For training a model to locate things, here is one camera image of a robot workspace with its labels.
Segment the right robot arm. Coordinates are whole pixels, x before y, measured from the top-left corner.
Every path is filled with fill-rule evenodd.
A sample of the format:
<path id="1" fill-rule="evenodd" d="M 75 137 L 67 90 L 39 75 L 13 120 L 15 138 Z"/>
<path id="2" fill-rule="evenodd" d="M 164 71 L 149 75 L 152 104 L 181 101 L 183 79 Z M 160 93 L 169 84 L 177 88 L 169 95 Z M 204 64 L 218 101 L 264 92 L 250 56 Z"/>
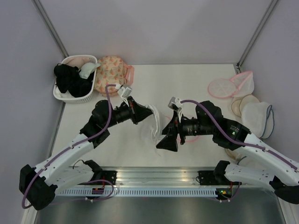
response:
<path id="1" fill-rule="evenodd" d="M 247 168 L 229 161 L 219 161 L 213 171 L 216 183 L 251 184 L 272 191 L 288 203 L 299 203 L 298 162 L 262 142 L 246 126 L 223 117 L 221 109 L 212 102 L 189 102 L 196 105 L 197 117 L 191 119 L 182 114 L 184 101 L 171 99 L 168 107 L 173 110 L 173 117 L 163 129 L 163 138 L 156 144 L 157 149 L 177 152 L 177 138 L 183 145 L 187 136 L 211 135 L 218 146 L 250 157 L 263 166 L 263 169 Z"/>

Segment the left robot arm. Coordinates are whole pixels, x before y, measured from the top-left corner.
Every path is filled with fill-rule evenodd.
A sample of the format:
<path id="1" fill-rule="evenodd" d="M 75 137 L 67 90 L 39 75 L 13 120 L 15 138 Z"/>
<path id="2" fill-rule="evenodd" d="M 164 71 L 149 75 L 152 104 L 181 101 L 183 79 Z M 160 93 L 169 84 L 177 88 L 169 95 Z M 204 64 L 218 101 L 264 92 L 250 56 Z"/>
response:
<path id="1" fill-rule="evenodd" d="M 100 183 L 101 167 L 93 160 L 84 162 L 79 168 L 69 169 L 68 166 L 104 142 L 110 135 L 110 127 L 127 120 L 137 125 L 151 115 L 158 116 L 156 107 L 141 105 L 132 96 L 115 108 L 109 99 L 98 101 L 88 122 L 66 148 L 33 167 L 27 164 L 21 168 L 22 208 L 42 210 L 67 188 L 82 183 Z"/>

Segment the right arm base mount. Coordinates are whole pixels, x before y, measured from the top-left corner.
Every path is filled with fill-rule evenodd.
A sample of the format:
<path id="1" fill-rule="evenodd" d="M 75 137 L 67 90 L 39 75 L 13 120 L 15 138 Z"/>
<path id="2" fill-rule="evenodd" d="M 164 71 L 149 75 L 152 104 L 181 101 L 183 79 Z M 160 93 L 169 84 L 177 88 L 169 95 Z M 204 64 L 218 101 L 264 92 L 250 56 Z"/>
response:
<path id="1" fill-rule="evenodd" d="M 199 170 L 198 180 L 201 186 L 237 186 L 239 182 L 232 182 L 225 177 L 225 169 L 231 163 L 229 161 L 220 161 L 214 170 Z"/>

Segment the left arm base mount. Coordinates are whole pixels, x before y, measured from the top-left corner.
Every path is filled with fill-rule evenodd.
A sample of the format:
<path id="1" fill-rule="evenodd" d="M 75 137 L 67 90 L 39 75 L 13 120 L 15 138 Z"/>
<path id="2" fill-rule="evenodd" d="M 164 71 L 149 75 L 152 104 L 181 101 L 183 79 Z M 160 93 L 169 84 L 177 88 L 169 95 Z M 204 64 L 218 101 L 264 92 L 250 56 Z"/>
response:
<path id="1" fill-rule="evenodd" d="M 116 184 L 116 179 L 117 179 L 117 171 L 116 170 L 104 170 L 100 165 L 98 165 L 95 161 L 93 160 L 79 160 L 82 161 L 84 165 L 87 165 L 89 168 L 91 168 L 93 175 L 91 179 L 86 182 L 88 185 L 103 185 L 105 186 L 108 181 L 111 184 L 115 185 Z"/>

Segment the pink rimmed mesh laundry bag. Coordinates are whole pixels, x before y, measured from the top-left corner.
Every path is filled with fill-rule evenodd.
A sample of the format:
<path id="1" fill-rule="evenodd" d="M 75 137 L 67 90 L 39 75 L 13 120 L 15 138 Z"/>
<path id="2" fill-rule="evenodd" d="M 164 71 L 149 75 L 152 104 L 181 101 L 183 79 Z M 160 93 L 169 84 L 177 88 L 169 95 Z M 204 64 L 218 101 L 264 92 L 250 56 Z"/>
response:
<path id="1" fill-rule="evenodd" d="M 171 117 L 166 115 L 161 115 L 160 117 L 160 131 L 162 132 L 162 129 L 169 123 L 171 120 Z M 158 131 L 156 119 L 154 115 L 150 115 L 148 118 L 146 118 L 141 125 L 141 132 L 140 137 L 145 141 L 146 146 L 150 146 L 153 148 L 154 152 L 158 156 L 162 156 L 163 149 L 157 149 L 156 144 L 163 138 L 162 135 L 158 135 L 160 132 Z M 187 136 L 185 139 L 186 146 L 189 143 L 194 143 L 199 139 L 199 136 Z"/>

